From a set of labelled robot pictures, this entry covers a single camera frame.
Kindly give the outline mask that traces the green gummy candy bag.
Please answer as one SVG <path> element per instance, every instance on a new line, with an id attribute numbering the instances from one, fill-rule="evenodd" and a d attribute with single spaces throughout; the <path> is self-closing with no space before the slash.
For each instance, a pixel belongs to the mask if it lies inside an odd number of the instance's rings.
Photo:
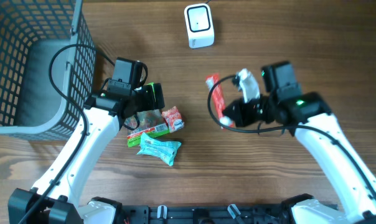
<path id="1" fill-rule="evenodd" d="M 139 145 L 143 133 L 146 133 L 151 138 L 169 134 L 169 127 L 159 109 L 138 112 L 136 116 L 127 118 L 125 125 L 134 128 L 133 130 L 128 130 L 127 133 L 128 147 Z"/>

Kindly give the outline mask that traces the small red white packet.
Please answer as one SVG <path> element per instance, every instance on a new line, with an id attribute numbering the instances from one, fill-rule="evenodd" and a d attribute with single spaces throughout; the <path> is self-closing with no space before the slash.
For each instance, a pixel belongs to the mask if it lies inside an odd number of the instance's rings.
<path id="1" fill-rule="evenodd" d="M 170 133 L 176 132 L 184 127 L 182 115 L 176 106 L 167 111 L 163 111 L 162 117 L 165 119 Z"/>

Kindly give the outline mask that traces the red snack stick packet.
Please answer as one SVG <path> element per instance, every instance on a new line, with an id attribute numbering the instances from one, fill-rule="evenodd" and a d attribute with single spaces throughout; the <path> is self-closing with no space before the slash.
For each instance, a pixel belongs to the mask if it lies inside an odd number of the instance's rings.
<path id="1" fill-rule="evenodd" d="M 220 80 L 219 74 L 214 73 L 212 75 L 209 75 L 206 78 L 205 83 L 206 83 L 208 89 L 211 90 L 212 87 L 214 86 L 214 84 L 217 83 L 219 80 Z M 222 88 L 221 88 L 221 84 L 217 85 L 214 88 L 214 90 L 212 92 L 211 99 L 213 100 L 219 121 L 226 126 L 234 128 L 235 123 L 229 117 L 225 116 L 222 113 L 222 111 L 225 109 L 225 100 L 224 100 L 224 97 L 223 97 L 223 91 L 222 91 Z"/>

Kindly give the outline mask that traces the teal snack wrapper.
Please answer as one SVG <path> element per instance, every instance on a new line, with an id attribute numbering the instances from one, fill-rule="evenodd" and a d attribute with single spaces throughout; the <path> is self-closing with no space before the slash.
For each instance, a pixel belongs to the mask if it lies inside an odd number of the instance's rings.
<path id="1" fill-rule="evenodd" d="M 143 133 L 139 144 L 140 150 L 137 155 L 157 157 L 168 166 L 173 166 L 175 156 L 181 145 L 182 143 L 179 141 L 160 141 Z"/>

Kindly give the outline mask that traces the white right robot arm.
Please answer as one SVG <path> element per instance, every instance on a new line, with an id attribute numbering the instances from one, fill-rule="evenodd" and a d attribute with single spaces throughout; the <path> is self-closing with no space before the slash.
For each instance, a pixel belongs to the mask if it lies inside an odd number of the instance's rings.
<path id="1" fill-rule="evenodd" d="M 290 98 L 236 100 L 223 114 L 238 131 L 257 121 L 279 123 L 315 158 L 338 195 L 343 211 L 300 195 L 285 201 L 294 223 L 376 223 L 376 178 L 345 137 L 330 107 L 312 92 Z"/>

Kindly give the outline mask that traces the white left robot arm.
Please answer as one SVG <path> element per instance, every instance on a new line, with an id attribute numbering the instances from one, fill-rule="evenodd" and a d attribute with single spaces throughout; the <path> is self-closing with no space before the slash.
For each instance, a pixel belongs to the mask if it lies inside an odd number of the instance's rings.
<path id="1" fill-rule="evenodd" d="M 123 223 L 123 205 L 102 197 L 79 201 L 88 176 L 125 119 L 161 109 L 160 83 L 141 87 L 117 84 L 92 93 L 71 137 L 45 174 L 30 190 L 16 189 L 8 201 L 10 223 Z"/>

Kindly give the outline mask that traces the white barcode scanner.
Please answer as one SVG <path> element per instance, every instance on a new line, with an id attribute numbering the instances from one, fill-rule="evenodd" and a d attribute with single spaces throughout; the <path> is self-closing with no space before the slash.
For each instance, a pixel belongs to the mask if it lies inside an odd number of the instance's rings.
<path id="1" fill-rule="evenodd" d="M 214 44 L 212 13 L 207 3 L 189 5 L 184 9 L 189 47 L 198 49 Z"/>

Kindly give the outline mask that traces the grey plastic mesh basket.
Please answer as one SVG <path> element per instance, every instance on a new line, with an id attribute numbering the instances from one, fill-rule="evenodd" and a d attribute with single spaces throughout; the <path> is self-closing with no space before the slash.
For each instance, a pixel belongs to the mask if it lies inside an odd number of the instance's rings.
<path id="1" fill-rule="evenodd" d="M 66 140 L 93 87 L 81 1 L 0 1 L 0 135 Z"/>

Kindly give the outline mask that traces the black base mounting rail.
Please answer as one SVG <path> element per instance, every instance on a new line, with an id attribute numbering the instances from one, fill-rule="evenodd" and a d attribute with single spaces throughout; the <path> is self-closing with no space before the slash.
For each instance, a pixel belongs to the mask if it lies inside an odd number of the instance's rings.
<path id="1" fill-rule="evenodd" d="M 295 222 L 291 212 L 287 211 L 281 204 L 258 204 L 252 206 L 231 204 L 221 207 L 125 205 L 123 212 L 124 222 L 131 224 L 272 224 Z"/>

